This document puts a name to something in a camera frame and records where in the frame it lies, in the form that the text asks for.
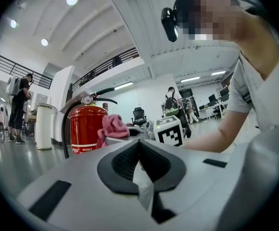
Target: pink cloth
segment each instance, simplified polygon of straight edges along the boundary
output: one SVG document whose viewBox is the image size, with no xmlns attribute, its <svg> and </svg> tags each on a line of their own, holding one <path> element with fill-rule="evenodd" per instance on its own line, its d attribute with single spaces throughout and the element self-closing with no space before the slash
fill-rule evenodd
<svg viewBox="0 0 279 231">
<path fill-rule="evenodd" d="M 123 138 L 130 136 L 130 131 L 122 122 L 120 115 L 106 115 L 102 119 L 103 128 L 98 130 L 98 141 L 96 149 L 107 146 L 105 137 Z"/>
</svg>

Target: black rubber pad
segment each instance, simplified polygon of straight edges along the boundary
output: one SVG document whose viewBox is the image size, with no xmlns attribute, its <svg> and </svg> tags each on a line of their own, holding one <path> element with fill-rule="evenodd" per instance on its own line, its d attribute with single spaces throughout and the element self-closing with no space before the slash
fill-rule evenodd
<svg viewBox="0 0 279 231">
<path fill-rule="evenodd" d="M 223 167 L 223 168 L 226 167 L 227 165 L 227 163 L 225 162 L 214 160 L 214 159 L 205 159 L 203 163 L 210 164 L 216 167 Z"/>
<path fill-rule="evenodd" d="M 29 211 L 46 221 L 68 191 L 71 183 L 56 181 L 34 204 Z"/>
</svg>

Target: fire extinguisher pressure gauge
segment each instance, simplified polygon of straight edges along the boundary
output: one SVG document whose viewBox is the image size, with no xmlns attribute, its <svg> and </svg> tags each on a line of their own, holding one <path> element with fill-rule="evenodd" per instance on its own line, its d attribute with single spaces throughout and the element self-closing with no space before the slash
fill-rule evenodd
<svg viewBox="0 0 279 231">
<path fill-rule="evenodd" d="M 82 104 L 88 105 L 91 104 L 93 101 L 93 97 L 91 95 L 86 95 L 82 99 Z"/>
</svg>

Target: white trash can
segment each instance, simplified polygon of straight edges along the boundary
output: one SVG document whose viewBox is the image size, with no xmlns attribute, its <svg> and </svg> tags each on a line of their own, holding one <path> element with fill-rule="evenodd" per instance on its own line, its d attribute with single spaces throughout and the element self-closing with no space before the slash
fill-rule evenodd
<svg viewBox="0 0 279 231">
<path fill-rule="evenodd" d="M 57 109 L 46 103 L 36 103 L 37 120 L 35 140 L 39 150 L 52 149 L 51 142 L 51 116 L 57 113 Z"/>
</svg>

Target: black shirt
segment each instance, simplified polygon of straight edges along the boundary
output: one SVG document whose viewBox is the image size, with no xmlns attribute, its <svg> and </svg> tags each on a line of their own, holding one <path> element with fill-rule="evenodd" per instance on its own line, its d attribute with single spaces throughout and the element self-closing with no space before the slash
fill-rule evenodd
<svg viewBox="0 0 279 231">
<path fill-rule="evenodd" d="M 29 83 L 28 80 L 23 78 L 20 81 L 20 89 L 26 88 L 29 89 Z M 23 90 L 20 90 L 19 93 L 13 98 L 13 101 L 16 101 L 17 103 L 24 103 L 27 101 L 27 97 L 25 96 L 25 93 Z"/>
</svg>

